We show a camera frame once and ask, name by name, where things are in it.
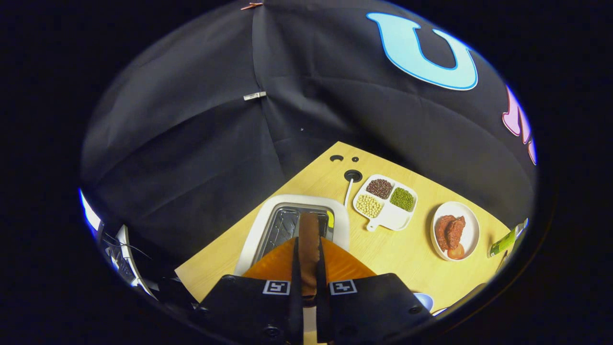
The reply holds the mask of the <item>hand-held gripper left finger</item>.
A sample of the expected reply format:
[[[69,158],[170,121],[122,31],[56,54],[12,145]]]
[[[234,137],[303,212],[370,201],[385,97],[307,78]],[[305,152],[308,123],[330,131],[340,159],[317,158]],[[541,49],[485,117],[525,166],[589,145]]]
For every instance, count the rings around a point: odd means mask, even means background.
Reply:
[[[224,275],[199,303],[199,326],[224,344],[301,345],[304,315],[298,240],[256,263],[281,264],[256,277]]]

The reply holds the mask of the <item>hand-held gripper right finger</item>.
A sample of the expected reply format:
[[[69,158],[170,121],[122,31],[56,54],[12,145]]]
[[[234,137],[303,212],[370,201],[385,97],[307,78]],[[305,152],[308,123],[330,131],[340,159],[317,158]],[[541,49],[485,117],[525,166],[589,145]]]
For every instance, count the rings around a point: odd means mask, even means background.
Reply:
[[[376,275],[325,238],[317,266],[316,330],[327,344],[407,344],[431,312],[394,273]]]

